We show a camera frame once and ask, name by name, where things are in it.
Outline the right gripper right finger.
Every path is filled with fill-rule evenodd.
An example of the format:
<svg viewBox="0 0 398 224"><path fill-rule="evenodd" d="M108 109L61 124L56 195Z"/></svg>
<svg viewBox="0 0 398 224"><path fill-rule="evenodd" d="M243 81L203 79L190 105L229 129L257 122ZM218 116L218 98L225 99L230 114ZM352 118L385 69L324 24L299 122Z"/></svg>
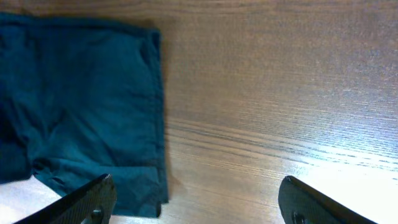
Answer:
<svg viewBox="0 0 398 224"><path fill-rule="evenodd" d="M376 224L291 175L280 184L278 204L286 224Z"/></svg>

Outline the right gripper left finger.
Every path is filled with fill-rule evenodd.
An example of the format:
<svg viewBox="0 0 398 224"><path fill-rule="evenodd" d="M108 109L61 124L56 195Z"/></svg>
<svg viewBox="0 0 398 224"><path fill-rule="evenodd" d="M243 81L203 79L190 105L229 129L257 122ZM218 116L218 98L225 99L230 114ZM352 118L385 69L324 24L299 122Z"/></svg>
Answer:
<svg viewBox="0 0 398 224"><path fill-rule="evenodd" d="M103 174L15 224L108 224L116 200L113 178Z"/></svg>

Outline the navy blue shorts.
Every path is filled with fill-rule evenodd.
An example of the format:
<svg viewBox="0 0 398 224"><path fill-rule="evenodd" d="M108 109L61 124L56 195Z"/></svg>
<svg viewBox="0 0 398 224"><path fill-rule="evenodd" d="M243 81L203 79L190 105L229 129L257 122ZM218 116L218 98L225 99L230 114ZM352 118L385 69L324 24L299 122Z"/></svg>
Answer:
<svg viewBox="0 0 398 224"><path fill-rule="evenodd" d="M64 196L110 174L115 215L168 202L157 29L1 14L1 182Z"/></svg>

